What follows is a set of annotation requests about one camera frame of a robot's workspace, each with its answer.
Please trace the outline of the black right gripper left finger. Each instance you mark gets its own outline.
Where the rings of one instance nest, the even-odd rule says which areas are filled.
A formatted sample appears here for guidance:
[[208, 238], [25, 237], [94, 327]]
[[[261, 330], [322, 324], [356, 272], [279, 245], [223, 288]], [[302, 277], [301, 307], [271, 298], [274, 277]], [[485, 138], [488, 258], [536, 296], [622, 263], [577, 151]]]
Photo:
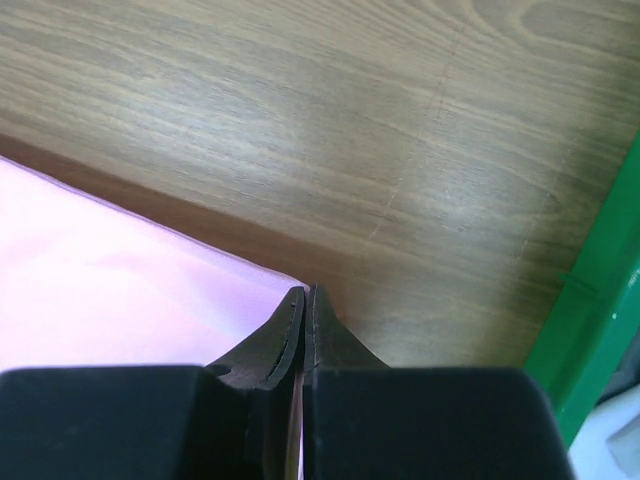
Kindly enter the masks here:
[[306, 293], [206, 365], [1, 376], [5, 479], [295, 479]]

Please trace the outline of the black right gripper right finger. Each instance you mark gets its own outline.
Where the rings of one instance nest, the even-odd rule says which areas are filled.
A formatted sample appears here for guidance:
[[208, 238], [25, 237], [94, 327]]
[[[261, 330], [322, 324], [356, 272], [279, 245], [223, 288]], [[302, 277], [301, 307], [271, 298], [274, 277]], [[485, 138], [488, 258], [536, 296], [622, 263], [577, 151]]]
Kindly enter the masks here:
[[518, 368], [392, 368], [337, 318], [326, 290], [305, 317], [308, 479], [569, 479], [549, 401]]

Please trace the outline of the light pink t shirt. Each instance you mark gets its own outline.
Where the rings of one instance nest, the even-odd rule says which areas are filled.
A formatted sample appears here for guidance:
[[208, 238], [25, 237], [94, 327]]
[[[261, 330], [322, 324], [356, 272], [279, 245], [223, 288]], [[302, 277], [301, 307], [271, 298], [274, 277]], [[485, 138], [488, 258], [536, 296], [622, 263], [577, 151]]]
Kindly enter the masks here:
[[1, 376], [206, 366], [264, 325], [284, 274], [1, 163]]

